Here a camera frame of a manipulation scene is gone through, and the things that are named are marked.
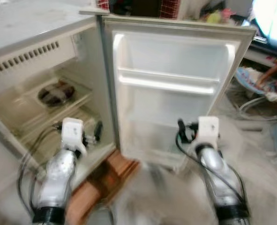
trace open fridge door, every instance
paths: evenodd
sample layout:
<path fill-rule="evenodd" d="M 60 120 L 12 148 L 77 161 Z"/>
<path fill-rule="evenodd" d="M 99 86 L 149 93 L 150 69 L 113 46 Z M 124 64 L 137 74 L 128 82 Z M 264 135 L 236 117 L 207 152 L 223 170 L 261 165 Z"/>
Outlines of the open fridge door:
<path fill-rule="evenodd" d="M 177 120 L 210 112 L 255 30 L 117 16 L 104 29 L 122 154 L 181 168 Z"/>

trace fridge top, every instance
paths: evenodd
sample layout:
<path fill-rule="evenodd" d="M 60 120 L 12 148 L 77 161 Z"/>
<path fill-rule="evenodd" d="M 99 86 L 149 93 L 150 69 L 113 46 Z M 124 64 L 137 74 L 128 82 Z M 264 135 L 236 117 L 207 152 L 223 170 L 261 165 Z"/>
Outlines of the fridge top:
<path fill-rule="evenodd" d="M 15 0 L 0 5 L 0 56 L 95 21 L 69 1 Z"/>

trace fridge door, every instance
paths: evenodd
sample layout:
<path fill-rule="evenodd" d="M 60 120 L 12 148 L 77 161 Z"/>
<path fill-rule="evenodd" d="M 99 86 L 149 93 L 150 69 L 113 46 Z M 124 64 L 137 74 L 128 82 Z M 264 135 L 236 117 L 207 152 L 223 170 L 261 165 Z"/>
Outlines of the fridge door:
<path fill-rule="evenodd" d="M 255 30 L 198 22 L 103 18 L 116 132 L 124 156 L 174 169 L 185 162 L 177 120 L 207 115 Z"/>

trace mini fridge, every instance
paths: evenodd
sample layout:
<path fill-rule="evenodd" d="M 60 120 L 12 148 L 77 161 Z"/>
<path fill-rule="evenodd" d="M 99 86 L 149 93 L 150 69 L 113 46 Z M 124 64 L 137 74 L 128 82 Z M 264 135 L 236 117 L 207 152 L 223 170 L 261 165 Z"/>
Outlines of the mini fridge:
<path fill-rule="evenodd" d="M 180 169 L 178 118 L 210 113 L 255 30 L 98 13 L 43 0 L 0 6 L 0 140 L 21 158 L 43 129 L 65 117 L 82 119 L 86 134 L 102 121 L 100 143 L 81 159 L 75 186 L 115 148 Z M 62 102 L 52 105 L 54 99 L 40 98 L 50 85 L 73 93 L 59 93 Z M 50 135 L 34 161 L 59 146 L 60 136 Z"/>

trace ventilation slot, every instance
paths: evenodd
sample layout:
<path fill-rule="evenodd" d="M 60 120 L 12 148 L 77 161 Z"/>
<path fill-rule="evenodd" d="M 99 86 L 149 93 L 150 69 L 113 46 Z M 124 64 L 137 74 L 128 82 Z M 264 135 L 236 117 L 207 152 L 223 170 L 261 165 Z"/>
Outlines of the ventilation slot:
<path fill-rule="evenodd" d="M 59 47 L 60 47 L 59 42 L 55 41 L 55 42 L 43 45 L 39 48 L 30 50 L 28 52 L 24 52 L 6 61 L 0 62 L 0 72 L 6 71 L 7 69 L 10 69 L 11 67 L 14 67 L 16 65 L 23 64 L 24 62 L 29 61 L 35 57 L 43 57 L 45 53 L 55 51 Z"/>

